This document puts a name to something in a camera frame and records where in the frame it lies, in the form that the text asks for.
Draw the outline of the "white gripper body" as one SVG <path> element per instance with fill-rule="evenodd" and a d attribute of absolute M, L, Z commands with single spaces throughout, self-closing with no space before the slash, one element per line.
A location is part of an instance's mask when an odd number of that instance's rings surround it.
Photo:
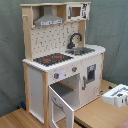
<path fill-rule="evenodd" d="M 116 107 L 128 105 L 128 86 L 119 84 L 102 95 L 102 100 Z"/>

